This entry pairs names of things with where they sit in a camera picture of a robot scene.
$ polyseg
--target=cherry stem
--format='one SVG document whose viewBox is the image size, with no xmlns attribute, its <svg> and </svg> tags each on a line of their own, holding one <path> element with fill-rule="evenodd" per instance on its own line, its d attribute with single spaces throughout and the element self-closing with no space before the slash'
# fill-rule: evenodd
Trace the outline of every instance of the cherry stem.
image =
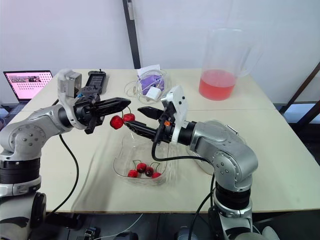
<svg viewBox="0 0 320 240">
<path fill-rule="evenodd" d="M 150 167 L 151 167 L 151 165 L 152 165 L 152 164 L 158 164 L 158 165 L 155 167 L 155 171 L 157 171 L 158 167 L 160 166 L 160 163 L 159 163 L 159 162 L 154 161 L 153 163 L 151 163 L 151 164 L 150 164 Z"/>
<path fill-rule="evenodd" d="M 142 163 L 140 160 L 133 160 L 132 162 L 133 162 L 133 164 L 134 164 L 134 168 L 136 168 L 136 167 L 137 167 L 137 165 L 136 165 L 136 161 L 139 161 L 140 163 Z"/>
</svg>

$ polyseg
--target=robotic arm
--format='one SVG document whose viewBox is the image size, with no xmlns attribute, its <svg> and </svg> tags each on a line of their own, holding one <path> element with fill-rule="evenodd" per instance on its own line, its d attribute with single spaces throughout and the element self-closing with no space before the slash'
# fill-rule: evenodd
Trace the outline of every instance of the robotic arm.
<svg viewBox="0 0 320 240">
<path fill-rule="evenodd" d="M 62 70 L 58 74 L 61 104 L 35 111 L 27 119 L 7 125 L 0 132 L 0 237 L 27 239 L 31 229 L 43 222 L 46 195 L 41 186 L 41 149 L 55 135 L 73 127 L 87 134 L 103 123 L 104 117 L 121 112 L 130 103 L 115 97 L 100 100 L 98 94 L 75 97 L 81 89 L 81 74 Z"/>
<path fill-rule="evenodd" d="M 158 129 L 138 121 L 125 122 L 125 125 L 136 134 L 153 140 L 155 161 L 192 158 L 159 159 L 155 156 L 158 143 L 173 142 L 189 146 L 198 159 L 214 167 L 214 207 L 208 213 L 216 239 L 234 239 L 241 233 L 252 232 L 250 188 L 252 173 L 258 167 L 255 153 L 230 126 L 218 121 L 186 121 L 188 103 L 180 86 L 172 88 L 161 101 L 164 111 L 149 106 L 138 109 L 147 117 L 159 120 Z"/>
</svg>

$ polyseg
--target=clear plastic bowl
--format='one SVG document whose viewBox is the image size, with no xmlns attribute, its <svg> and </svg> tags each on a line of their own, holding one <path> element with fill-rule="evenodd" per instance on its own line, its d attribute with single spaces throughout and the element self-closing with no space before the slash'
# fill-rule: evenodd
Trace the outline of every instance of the clear plastic bowl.
<svg viewBox="0 0 320 240">
<path fill-rule="evenodd" d="M 153 142 L 150 139 L 133 132 L 125 135 L 119 155 L 113 162 L 115 173 L 129 183 L 140 185 L 157 186 L 172 180 L 175 174 L 176 161 L 154 161 L 151 156 L 152 144 Z M 157 145 L 155 155 L 158 158 L 167 158 L 173 156 L 176 151 L 174 145 L 162 142 Z M 145 173 L 138 173 L 138 177 L 129 177 L 129 171 L 136 169 L 140 162 L 147 166 L 152 164 L 154 172 L 161 173 L 161 175 L 151 178 L 146 176 Z"/>
</svg>

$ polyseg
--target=plastic pitcher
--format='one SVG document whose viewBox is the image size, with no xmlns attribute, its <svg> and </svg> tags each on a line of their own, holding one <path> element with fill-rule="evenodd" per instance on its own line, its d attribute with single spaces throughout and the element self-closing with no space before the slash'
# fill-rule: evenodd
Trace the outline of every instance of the plastic pitcher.
<svg viewBox="0 0 320 240">
<path fill-rule="evenodd" d="M 202 66 L 199 92 L 210 100 L 227 99 L 238 77 L 252 70 L 262 55 L 261 46 L 241 29 L 211 30 Z"/>
</svg>

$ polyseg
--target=laptop screen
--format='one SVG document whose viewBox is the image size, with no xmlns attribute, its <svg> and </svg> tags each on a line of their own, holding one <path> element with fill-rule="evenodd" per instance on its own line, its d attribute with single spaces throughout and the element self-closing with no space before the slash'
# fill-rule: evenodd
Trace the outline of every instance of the laptop screen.
<svg viewBox="0 0 320 240">
<path fill-rule="evenodd" d="M 31 100 L 52 79 L 49 70 L 42 71 L 4 71 L 18 101 Z"/>
</svg>

